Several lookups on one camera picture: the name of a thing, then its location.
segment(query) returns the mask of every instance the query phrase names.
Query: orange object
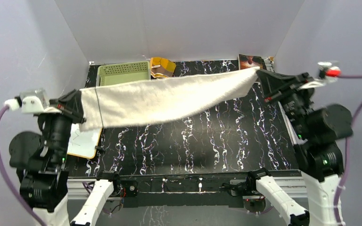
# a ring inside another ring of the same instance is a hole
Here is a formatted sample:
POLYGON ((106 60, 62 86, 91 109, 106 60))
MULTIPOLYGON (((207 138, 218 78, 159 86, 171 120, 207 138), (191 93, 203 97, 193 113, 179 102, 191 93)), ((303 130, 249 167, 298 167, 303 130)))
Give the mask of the orange object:
POLYGON ((153 78, 172 77, 175 70, 175 63, 161 57, 150 59, 150 75, 153 78))

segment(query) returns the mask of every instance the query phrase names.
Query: white backdrop wall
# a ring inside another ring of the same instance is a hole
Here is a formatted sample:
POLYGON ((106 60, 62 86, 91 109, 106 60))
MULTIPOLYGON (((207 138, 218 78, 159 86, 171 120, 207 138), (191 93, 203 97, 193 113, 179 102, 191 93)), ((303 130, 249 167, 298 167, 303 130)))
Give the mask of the white backdrop wall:
POLYGON ((273 56, 303 0, 56 0, 89 61, 273 56))
MULTIPOLYGON (((88 61, 54 1, 0 1, 0 109, 20 91, 43 87, 52 98, 83 88, 88 61)), ((8 146, 24 130, 37 131, 31 115, 9 112, 0 127, 0 147, 9 167, 8 146)), ((0 225, 34 225, 0 176, 0 225)))
MULTIPOLYGON (((306 0, 276 57, 276 71, 317 73, 317 62, 338 60, 346 75, 362 74, 362 1, 306 0)), ((316 107, 340 103, 352 113, 362 100, 362 81, 339 80, 319 88, 316 107)), ((344 143, 339 143, 344 151, 344 143)), ((342 194, 347 225, 362 225, 362 114, 354 126, 351 170, 342 194)))

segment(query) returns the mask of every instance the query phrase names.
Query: black tabletop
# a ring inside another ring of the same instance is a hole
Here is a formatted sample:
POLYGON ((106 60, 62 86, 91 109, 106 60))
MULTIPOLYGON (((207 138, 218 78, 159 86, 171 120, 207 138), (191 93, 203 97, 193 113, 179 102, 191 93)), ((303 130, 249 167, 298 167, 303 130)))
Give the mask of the black tabletop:
MULTIPOLYGON (((85 87, 95 86, 98 67, 90 67, 85 87)), ((235 70, 237 60, 177 62, 174 75, 235 70)), ((245 97, 219 103, 182 120, 104 129, 99 145, 104 152, 92 160, 67 158, 71 177, 95 177, 100 170, 134 175, 298 167, 280 108, 264 103, 258 83, 245 97)))

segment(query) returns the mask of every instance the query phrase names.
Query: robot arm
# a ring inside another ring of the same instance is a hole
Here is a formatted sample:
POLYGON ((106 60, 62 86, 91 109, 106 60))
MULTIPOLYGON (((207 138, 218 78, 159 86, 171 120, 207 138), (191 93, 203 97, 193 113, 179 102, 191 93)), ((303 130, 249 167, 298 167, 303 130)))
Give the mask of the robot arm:
MULTIPOLYGON (((68 226, 67 178, 63 170, 71 125, 83 123, 82 107, 77 90, 48 100, 45 90, 23 92, 5 102, 10 109, 22 107, 23 113, 38 117, 42 135, 26 131, 17 134, 9 145, 11 167, 16 168, 20 180, 20 194, 48 226, 68 226)), ((119 191, 118 174, 103 171, 80 213, 71 221, 72 226, 95 226, 108 197, 119 191)))
POLYGON ((334 82, 340 73, 331 63, 321 63, 320 79, 307 73, 287 76, 264 70, 257 71, 267 103, 280 102, 303 144, 295 144, 295 157, 306 184, 309 211, 292 200, 265 169, 249 172, 247 187, 267 197, 289 226, 338 226, 334 213, 334 197, 344 172, 343 157, 336 140, 349 137, 352 115, 341 105, 319 110, 310 106, 313 87, 334 82))
MULTIPOLYGON (((104 173, 110 176, 113 172, 104 173)), ((103 206, 113 191, 112 180, 98 178, 87 201, 71 221, 70 226, 95 226, 103 206)))

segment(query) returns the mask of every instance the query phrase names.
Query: whiteboard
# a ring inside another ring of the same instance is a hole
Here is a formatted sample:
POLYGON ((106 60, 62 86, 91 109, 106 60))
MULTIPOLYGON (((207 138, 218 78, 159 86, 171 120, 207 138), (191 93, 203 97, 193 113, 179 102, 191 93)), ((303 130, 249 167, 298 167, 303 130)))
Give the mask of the whiteboard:
POLYGON ((80 132, 78 124, 73 124, 67 154, 87 159, 94 158, 100 132, 101 129, 80 132))

